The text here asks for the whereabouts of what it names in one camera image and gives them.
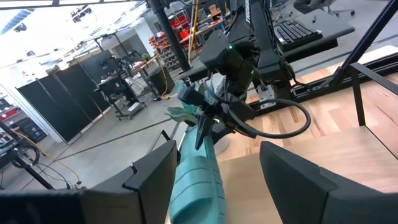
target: black monitor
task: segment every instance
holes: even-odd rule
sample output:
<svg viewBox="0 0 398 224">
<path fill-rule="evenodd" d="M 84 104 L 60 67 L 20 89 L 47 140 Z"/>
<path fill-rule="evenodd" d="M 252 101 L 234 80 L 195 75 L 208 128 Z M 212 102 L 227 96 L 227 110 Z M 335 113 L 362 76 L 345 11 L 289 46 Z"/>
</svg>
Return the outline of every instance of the black monitor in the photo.
<svg viewBox="0 0 398 224">
<path fill-rule="evenodd" d="M 116 60 L 112 58 L 112 54 L 108 50 L 96 54 L 80 63 L 85 72 L 96 83 L 101 83 L 101 80 L 104 79 L 108 73 L 119 70 L 118 63 L 116 63 Z"/>
</svg>

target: keyboard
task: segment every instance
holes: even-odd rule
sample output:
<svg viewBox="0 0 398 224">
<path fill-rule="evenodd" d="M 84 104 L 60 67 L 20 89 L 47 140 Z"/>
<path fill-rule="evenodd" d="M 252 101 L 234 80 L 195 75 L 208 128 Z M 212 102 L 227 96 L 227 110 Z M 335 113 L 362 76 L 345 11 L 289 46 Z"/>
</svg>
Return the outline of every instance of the keyboard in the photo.
<svg viewBox="0 0 398 224">
<path fill-rule="evenodd" d="M 322 38 L 322 34 L 313 30 L 300 21 L 291 20 L 274 27 L 282 51 L 292 50 L 301 45 Z"/>
</svg>

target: gray floor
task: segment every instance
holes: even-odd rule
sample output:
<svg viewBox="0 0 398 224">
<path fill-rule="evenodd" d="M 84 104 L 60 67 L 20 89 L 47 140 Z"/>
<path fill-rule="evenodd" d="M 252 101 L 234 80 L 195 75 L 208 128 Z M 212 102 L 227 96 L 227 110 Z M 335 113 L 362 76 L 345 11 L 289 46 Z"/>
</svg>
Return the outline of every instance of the gray floor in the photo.
<svg viewBox="0 0 398 224">
<path fill-rule="evenodd" d="M 293 9 L 292 2 L 293 1 L 289 2 L 284 10 L 293 10 L 293 16 L 297 16 L 299 13 Z M 351 17 L 349 13 L 340 16 L 340 19 L 355 27 L 356 31 L 339 38 L 339 47 L 294 62 L 292 64 L 294 69 L 296 71 L 301 70 L 298 72 L 297 76 L 325 68 L 344 60 L 346 55 L 333 60 L 331 60 L 331 58 L 353 50 L 385 5 L 385 1 L 337 0 L 332 6 L 332 9 L 353 8 L 356 11 L 356 15 L 353 17 Z M 398 16 L 394 16 L 376 40 L 383 40 L 392 35 L 396 35 L 397 29 L 395 28 L 397 24 Z M 385 45 L 398 46 L 398 37 L 373 45 L 369 50 L 378 49 Z M 320 65 L 308 68 L 314 63 L 323 61 L 324 63 Z M 171 73 L 174 79 L 176 79 L 178 72 L 179 71 L 176 70 Z M 214 84 L 217 85 L 221 79 L 222 76 L 220 75 L 213 77 Z M 174 88 L 171 95 L 176 92 L 177 88 Z M 153 140 L 161 130 L 165 130 L 169 135 L 174 134 L 174 139 L 176 139 L 178 143 L 180 142 L 183 132 L 187 127 L 186 124 L 179 124 L 176 128 L 177 123 L 168 120 L 168 117 L 164 115 L 164 113 L 166 113 L 166 106 L 180 106 L 179 101 L 176 97 L 158 102 L 153 102 L 150 98 L 151 97 L 147 97 L 146 99 L 148 107 L 139 112 L 132 120 L 125 119 L 118 121 L 118 119 L 114 117 L 114 111 L 111 110 L 72 145 L 67 146 L 63 143 L 55 144 L 47 137 L 40 143 L 40 146 L 74 169 L 80 176 L 82 186 L 92 187 L 146 155 Z M 60 164 L 53 162 L 51 158 L 42 156 L 40 162 L 45 166 L 50 166 L 57 170 L 68 181 L 72 183 L 77 181 L 72 172 L 62 167 Z M 24 170 L 9 166 L 3 171 L 2 186 L 6 189 L 20 190 L 43 188 L 36 180 L 32 180 L 32 177 Z M 60 178 L 49 168 L 45 169 L 45 173 Z M 65 188 L 64 182 L 53 180 L 51 177 L 50 180 L 56 189 Z"/>
</svg>

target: concrete floor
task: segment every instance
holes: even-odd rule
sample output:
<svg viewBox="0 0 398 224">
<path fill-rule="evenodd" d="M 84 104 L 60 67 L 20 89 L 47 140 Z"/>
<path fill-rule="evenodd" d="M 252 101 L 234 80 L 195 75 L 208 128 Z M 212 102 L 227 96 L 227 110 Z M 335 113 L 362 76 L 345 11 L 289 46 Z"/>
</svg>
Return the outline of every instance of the concrete floor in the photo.
<svg viewBox="0 0 398 224">
<path fill-rule="evenodd" d="M 291 10 L 294 12 L 293 16 L 297 16 L 299 13 L 293 9 L 292 2 L 293 1 L 289 2 L 284 10 Z M 331 7 L 332 9 L 353 8 L 356 11 L 353 17 L 351 17 L 349 13 L 340 16 L 340 19 L 355 27 L 356 31 L 339 38 L 339 47 L 294 62 L 292 66 L 296 71 L 299 71 L 297 76 L 299 77 L 343 61 L 347 55 L 342 54 L 347 54 L 347 52 L 353 50 L 386 3 L 386 1 L 368 0 L 339 0 L 335 2 Z M 395 27 L 397 24 L 398 16 L 395 15 L 377 37 L 376 41 L 396 35 L 397 31 Z M 377 43 L 369 48 L 369 50 L 378 49 L 384 45 L 398 46 L 398 37 Z M 311 67 L 311 65 L 318 62 L 323 63 Z M 172 72 L 171 75 L 176 79 L 178 70 Z M 221 79 L 221 75 L 215 75 L 213 77 L 213 83 L 217 86 Z M 171 95 L 176 92 L 177 88 L 175 87 Z M 169 118 L 164 115 L 166 106 L 180 106 L 180 102 L 176 97 L 158 102 L 151 101 L 149 97 L 146 102 L 149 103 L 148 107 L 139 112 L 132 120 L 125 119 L 118 121 L 114 116 L 114 111 L 111 110 L 72 145 L 68 146 L 64 143 L 55 144 L 47 137 L 40 143 L 40 146 L 74 169 L 80 176 L 80 180 L 82 181 L 81 186 L 92 187 L 146 155 L 153 140 L 161 130 L 165 130 L 168 135 L 173 134 L 174 139 L 180 142 L 187 125 L 180 123 L 177 126 L 175 121 L 169 120 Z M 60 164 L 53 162 L 51 158 L 42 156 L 40 157 L 40 162 L 45 166 L 50 166 L 57 170 L 68 181 L 72 183 L 77 181 L 72 172 L 62 167 Z M 20 190 L 43 188 L 24 170 L 9 166 L 3 171 L 2 186 L 6 189 Z M 45 173 L 60 178 L 49 168 L 45 169 Z M 65 188 L 64 182 L 53 180 L 51 177 L 50 180 L 56 189 Z"/>
</svg>

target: white label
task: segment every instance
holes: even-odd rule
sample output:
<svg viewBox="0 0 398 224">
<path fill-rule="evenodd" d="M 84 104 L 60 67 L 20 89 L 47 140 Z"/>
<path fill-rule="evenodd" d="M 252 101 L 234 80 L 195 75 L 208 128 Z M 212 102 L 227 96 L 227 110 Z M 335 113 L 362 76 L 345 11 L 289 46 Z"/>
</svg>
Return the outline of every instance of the white label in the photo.
<svg viewBox="0 0 398 224">
<path fill-rule="evenodd" d="M 250 23 L 250 0 L 244 0 L 244 5 L 245 5 L 245 11 L 246 11 L 246 22 Z"/>
</svg>

